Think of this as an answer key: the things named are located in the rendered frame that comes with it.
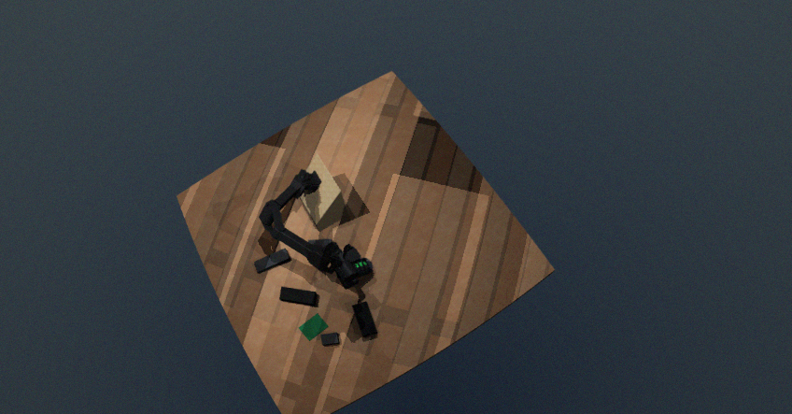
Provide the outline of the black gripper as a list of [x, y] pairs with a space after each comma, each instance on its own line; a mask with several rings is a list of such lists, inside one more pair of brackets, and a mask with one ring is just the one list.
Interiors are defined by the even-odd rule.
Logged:
[[[336, 242], [333, 242], [333, 244], [334, 244], [334, 246], [335, 246], [335, 247], [337, 247], [337, 248], [338, 248], [338, 246], [337, 246]], [[347, 282], [345, 282], [345, 281], [342, 281], [342, 279], [341, 279], [341, 278], [340, 278], [339, 280], [341, 281], [341, 283], [342, 283], [342, 285], [343, 285], [343, 287], [344, 287], [344, 289], [345, 289], [345, 290], [347, 290], [347, 289], [349, 289], [350, 287], [352, 287], [352, 286], [354, 286], [354, 285], [356, 285], [356, 284], [358, 284], [358, 283], [359, 283], [359, 280], [358, 280], [357, 278], [353, 279], [353, 281], [351, 281], [351, 282], [349, 282], [349, 283], [347, 283]]]

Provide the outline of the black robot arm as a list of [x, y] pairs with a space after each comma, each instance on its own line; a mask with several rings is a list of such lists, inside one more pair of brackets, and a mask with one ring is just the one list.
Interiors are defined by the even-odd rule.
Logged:
[[[297, 236], [292, 231], [284, 227], [281, 219], [280, 209], [285, 206], [293, 197], [298, 200], [305, 190], [315, 192], [321, 183], [316, 170], [308, 173], [300, 171], [291, 182], [290, 186], [276, 200], [269, 200], [262, 209], [259, 218], [265, 230], [269, 231], [273, 239], [278, 239], [290, 248], [301, 253], [310, 264], [317, 270], [332, 274], [336, 271], [342, 281], [347, 283], [353, 281], [358, 276], [353, 264], [361, 259], [357, 249], [347, 244], [343, 252], [334, 246], [333, 243], [324, 247], [313, 245]], [[272, 223], [275, 227], [272, 227]], [[346, 260], [345, 260], [346, 258]], [[327, 265], [331, 263], [328, 267]]]

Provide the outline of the green flat rectangular block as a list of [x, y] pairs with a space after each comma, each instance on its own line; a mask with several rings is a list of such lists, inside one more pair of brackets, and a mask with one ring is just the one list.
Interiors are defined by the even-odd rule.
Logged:
[[316, 337], [320, 334], [324, 329], [327, 329], [328, 325], [325, 321], [319, 316], [319, 314], [314, 315], [312, 319], [309, 319], [299, 327], [300, 331], [305, 335], [305, 337], [310, 341], [313, 337]]

